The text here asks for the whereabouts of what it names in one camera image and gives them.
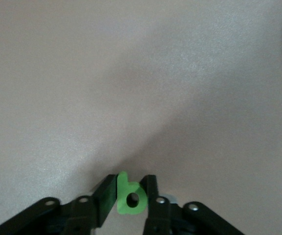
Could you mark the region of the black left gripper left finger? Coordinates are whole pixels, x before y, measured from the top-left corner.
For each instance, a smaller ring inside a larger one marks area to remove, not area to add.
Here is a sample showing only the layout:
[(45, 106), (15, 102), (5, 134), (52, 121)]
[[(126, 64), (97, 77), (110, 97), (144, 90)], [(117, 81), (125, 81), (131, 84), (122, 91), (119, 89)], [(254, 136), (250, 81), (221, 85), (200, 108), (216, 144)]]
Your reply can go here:
[(91, 195), (69, 203), (46, 197), (0, 224), (0, 235), (93, 235), (117, 199), (117, 176), (108, 175)]

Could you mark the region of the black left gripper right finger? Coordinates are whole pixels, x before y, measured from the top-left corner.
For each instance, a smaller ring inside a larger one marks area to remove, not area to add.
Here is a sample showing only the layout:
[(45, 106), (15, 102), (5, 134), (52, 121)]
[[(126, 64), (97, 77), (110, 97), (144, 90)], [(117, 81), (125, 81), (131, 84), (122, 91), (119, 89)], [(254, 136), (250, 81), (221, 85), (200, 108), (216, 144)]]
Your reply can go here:
[(159, 194), (155, 175), (140, 182), (148, 197), (142, 235), (245, 235), (206, 205), (192, 201), (180, 207)]

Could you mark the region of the green foam letter b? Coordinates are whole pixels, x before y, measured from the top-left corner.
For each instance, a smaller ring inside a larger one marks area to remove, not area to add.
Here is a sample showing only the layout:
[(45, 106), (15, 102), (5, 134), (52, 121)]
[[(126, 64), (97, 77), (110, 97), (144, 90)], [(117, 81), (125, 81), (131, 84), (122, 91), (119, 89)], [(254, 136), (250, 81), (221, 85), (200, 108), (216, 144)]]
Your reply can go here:
[[(135, 206), (128, 203), (130, 194), (138, 196)], [(136, 215), (142, 213), (147, 206), (147, 195), (145, 190), (138, 182), (129, 182), (128, 174), (122, 171), (117, 176), (117, 212), (121, 215)]]

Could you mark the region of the brown table cover sheet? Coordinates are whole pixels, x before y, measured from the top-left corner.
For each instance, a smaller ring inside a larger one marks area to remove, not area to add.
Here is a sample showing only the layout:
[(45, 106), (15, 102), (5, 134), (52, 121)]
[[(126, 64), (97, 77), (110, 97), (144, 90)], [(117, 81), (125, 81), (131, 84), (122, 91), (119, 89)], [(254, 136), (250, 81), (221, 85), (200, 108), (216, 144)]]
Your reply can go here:
[(0, 224), (121, 171), (282, 235), (282, 0), (0, 0)]

